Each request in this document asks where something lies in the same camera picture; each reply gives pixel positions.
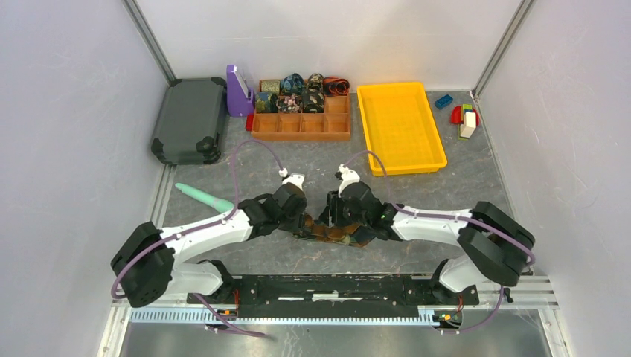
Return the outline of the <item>orange blue floral tie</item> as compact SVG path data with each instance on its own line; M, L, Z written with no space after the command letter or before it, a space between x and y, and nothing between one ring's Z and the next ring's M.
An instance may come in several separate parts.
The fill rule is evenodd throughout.
M304 214L302 227L293 232L292 236L310 242L323 242L337 245L362 248L369 244L374 236L366 227L353 223L339 227L328 226L323 222L314 220L309 214Z

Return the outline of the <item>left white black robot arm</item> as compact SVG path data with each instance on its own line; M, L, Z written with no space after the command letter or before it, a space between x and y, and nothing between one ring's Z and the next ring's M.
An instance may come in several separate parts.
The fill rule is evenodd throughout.
M246 199L235 210L188 225L158 229L140 224L112 258L115 299L134 307L147 306L164 295L200 293L225 303L234 284L214 263L191 259L233 243L270 235L276 230L295 233L304 222L306 196L292 176L273 194Z

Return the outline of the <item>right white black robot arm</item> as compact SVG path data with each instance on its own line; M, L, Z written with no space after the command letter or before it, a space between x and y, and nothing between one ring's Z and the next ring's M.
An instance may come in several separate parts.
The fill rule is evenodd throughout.
M462 256L439 264L429 284L438 303L449 303L469 286L493 281L514 287L534 264L534 236L495 205L421 210L379 200L364 182L331 191L317 219L328 228L349 229L351 243L374 239L436 242L462 249Z

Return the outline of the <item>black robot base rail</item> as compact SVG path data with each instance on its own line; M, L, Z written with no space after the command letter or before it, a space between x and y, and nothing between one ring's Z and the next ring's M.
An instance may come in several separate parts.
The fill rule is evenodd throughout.
M419 306L479 303L475 286L459 293L413 274L234 276L207 297L233 303L240 318L412 318Z

